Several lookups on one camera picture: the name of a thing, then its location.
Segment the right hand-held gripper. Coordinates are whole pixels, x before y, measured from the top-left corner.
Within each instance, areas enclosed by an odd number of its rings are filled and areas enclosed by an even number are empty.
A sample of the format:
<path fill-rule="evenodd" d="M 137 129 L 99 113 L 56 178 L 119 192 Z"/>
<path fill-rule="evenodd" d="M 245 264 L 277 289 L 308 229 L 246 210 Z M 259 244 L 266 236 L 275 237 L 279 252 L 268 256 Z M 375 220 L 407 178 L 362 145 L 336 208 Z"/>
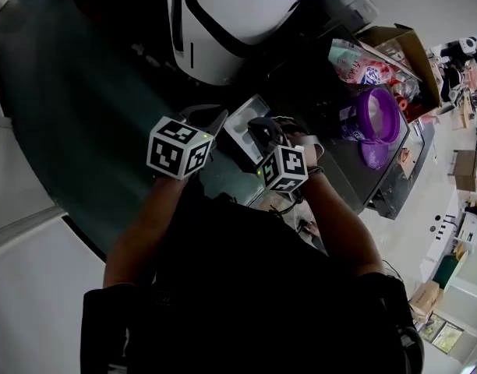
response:
<path fill-rule="evenodd" d="M 282 129 L 270 117 L 257 117 L 248 122 L 249 133 L 263 160 L 258 167 L 266 190 L 294 192 L 308 178 L 302 146 L 291 147 Z"/>

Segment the white detergent drawer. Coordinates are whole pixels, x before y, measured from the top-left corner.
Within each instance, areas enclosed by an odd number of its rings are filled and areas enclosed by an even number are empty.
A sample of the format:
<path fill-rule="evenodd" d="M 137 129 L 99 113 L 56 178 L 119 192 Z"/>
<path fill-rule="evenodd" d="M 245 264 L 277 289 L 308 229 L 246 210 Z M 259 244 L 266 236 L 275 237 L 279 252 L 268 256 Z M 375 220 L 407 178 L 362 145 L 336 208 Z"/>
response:
<path fill-rule="evenodd" d="M 269 112 L 265 101 L 256 94 L 229 116 L 223 126 L 220 134 L 222 149 L 244 172 L 254 173 L 263 159 L 249 133 L 248 123 L 255 118 L 267 116 Z"/>

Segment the white powder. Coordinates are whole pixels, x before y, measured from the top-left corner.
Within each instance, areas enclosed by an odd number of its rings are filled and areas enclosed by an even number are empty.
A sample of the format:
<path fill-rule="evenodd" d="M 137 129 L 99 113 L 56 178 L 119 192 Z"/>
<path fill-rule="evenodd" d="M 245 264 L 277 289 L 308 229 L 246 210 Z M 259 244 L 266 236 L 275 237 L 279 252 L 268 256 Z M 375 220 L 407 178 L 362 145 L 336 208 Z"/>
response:
<path fill-rule="evenodd" d="M 384 122 L 387 117 L 387 113 L 385 112 L 385 109 L 381 107 L 380 100 L 372 94 L 370 95 L 368 101 L 368 112 L 373 131 L 379 137 L 385 136 L 387 131 L 384 128 Z"/>

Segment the person's left forearm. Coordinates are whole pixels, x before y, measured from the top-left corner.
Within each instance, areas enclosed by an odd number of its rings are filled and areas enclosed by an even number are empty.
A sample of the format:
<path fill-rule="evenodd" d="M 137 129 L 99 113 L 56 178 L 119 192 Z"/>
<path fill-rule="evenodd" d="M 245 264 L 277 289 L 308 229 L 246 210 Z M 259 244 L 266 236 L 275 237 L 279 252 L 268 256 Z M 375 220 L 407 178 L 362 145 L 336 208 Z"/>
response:
<path fill-rule="evenodd" d="M 186 180 L 168 177 L 155 181 L 136 219 L 108 253 L 104 288 L 152 284 L 158 252 L 186 185 Z"/>

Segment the person's right forearm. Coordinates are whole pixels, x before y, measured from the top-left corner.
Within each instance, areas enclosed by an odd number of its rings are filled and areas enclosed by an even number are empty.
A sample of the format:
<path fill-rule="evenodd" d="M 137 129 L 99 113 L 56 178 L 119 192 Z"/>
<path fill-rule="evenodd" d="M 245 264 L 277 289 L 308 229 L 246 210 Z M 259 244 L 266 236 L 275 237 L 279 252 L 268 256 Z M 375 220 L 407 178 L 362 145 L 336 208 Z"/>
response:
<path fill-rule="evenodd" d="M 302 185 L 328 256 L 356 276 L 384 273 L 383 260 L 368 228 L 318 171 Z"/>

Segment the pink detergent refill pouch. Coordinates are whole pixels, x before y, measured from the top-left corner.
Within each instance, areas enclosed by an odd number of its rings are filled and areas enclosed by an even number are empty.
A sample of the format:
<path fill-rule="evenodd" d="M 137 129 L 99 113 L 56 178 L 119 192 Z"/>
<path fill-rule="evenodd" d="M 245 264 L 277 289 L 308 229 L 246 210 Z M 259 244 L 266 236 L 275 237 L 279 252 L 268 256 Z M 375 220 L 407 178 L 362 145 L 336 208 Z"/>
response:
<path fill-rule="evenodd" d="M 334 38 L 328 61 L 340 80 L 358 85 L 391 83 L 399 72 L 396 65 L 385 62 L 351 42 Z"/>

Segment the person's right hand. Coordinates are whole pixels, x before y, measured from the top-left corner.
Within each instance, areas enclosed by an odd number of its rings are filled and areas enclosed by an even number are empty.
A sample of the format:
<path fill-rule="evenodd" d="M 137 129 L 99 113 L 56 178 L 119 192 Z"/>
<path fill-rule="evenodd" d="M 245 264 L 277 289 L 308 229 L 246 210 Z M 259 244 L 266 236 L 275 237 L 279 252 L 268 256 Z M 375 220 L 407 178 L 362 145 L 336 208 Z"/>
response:
<path fill-rule="evenodd" d="M 308 134 L 301 125 L 291 118 L 279 118 L 278 124 L 280 125 L 282 132 L 285 134 L 289 146 L 303 147 L 306 166 L 308 168 L 317 166 L 318 160 L 324 152 L 318 138 L 314 135 Z"/>

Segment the black washing machine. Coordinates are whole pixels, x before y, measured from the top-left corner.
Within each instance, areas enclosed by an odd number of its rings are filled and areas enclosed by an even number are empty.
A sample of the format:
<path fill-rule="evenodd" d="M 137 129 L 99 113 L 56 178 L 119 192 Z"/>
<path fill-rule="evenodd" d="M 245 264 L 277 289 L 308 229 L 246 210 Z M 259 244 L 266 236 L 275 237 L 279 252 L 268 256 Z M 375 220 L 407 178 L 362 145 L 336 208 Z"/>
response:
<path fill-rule="evenodd" d="M 401 115 L 400 132 L 379 170 L 365 164 L 356 142 L 339 136 L 339 111 L 349 107 L 368 86 L 338 78 L 327 59 L 334 38 L 357 41 L 338 23 L 325 26 L 316 36 L 301 36 L 293 46 L 265 57 L 241 82 L 227 87 L 224 97 L 227 107 L 236 110 L 257 94 L 272 115 L 292 117 L 316 135 L 325 149 L 321 164 L 327 177 L 344 201 L 361 211 L 391 172 L 409 129 Z"/>

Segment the purple plastic tub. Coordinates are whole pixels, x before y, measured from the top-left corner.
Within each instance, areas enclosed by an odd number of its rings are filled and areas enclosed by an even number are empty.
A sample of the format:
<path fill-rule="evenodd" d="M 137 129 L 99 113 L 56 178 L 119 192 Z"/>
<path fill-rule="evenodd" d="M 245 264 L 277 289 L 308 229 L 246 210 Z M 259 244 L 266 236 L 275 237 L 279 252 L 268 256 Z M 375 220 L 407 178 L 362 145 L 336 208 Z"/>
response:
<path fill-rule="evenodd" d="M 373 131 L 369 120 L 368 101 L 371 94 L 380 100 L 381 107 L 387 113 L 384 122 L 387 132 L 382 137 Z M 339 123 L 341 136 L 344 139 L 357 142 L 393 143 L 400 132 L 400 109 L 389 91 L 372 88 L 360 93 L 349 106 L 339 111 Z"/>

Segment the purple plastic lid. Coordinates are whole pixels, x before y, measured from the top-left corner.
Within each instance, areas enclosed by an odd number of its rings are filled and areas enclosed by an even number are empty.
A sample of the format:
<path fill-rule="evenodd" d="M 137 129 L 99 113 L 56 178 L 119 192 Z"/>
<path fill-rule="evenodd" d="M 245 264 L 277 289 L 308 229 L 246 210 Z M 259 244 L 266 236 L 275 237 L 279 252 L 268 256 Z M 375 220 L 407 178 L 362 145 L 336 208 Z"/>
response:
<path fill-rule="evenodd" d="M 380 170 L 392 161 L 396 147 L 396 142 L 388 144 L 361 142 L 359 152 L 367 167 Z"/>

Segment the black marble sink cabinet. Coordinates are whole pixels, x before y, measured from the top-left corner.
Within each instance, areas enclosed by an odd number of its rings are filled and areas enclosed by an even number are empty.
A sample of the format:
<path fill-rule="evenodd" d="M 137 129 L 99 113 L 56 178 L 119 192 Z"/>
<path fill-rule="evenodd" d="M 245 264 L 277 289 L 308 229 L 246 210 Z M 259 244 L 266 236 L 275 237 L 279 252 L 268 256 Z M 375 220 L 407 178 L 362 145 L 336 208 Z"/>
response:
<path fill-rule="evenodd" d="M 409 125 L 408 137 L 367 205 L 369 209 L 390 220 L 397 218 L 422 170 L 434 135 L 431 122 L 417 119 Z"/>

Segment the small white appliance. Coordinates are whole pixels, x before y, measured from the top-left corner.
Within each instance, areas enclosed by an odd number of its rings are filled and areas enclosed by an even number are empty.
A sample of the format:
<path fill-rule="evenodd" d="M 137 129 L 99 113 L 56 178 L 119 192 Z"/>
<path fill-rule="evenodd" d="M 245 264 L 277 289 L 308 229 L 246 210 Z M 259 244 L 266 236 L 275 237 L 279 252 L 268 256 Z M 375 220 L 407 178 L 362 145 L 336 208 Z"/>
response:
<path fill-rule="evenodd" d="M 372 0 L 354 0 L 347 8 L 364 24 L 371 24 L 379 16 L 379 10 Z"/>

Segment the brown wooden desk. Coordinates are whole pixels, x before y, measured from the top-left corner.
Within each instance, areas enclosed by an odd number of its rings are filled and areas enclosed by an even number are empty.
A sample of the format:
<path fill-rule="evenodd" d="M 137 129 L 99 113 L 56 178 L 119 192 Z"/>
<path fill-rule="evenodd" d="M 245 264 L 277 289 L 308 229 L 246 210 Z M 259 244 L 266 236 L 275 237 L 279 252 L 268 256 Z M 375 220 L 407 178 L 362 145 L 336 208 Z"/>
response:
<path fill-rule="evenodd" d="M 477 189 L 477 150 L 454 150 L 452 175 L 457 190 L 475 192 Z"/>

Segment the white bathtub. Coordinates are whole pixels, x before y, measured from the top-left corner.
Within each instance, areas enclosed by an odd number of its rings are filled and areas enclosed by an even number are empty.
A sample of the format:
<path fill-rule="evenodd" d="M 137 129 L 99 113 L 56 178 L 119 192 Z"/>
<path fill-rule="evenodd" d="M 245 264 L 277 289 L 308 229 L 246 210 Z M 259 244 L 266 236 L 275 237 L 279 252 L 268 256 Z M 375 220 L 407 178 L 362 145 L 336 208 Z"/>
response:
<path fill-rule="evenodd" d="M 424 282 L 433 277 L 451 236 L 458 229 L 459 202 L 456 188 L 449 188 L 435 200 L 433 220 L 427 225 L 428 246 L 419 265 Z"/>

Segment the green bathtub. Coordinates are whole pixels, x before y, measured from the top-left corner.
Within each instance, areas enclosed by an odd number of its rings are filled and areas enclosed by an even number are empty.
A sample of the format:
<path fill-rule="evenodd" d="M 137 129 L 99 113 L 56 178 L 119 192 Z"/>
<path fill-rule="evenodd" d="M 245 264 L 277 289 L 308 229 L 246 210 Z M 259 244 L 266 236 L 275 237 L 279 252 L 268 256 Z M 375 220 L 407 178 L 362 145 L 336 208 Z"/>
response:
<path fill-rule="evenodd" d="M 433 281 L 439 284 L 440 289 L 445 290 L 458 264 L 459 258 L 456 255 L 446 255 L 442 258 L 433 276 Z"/>

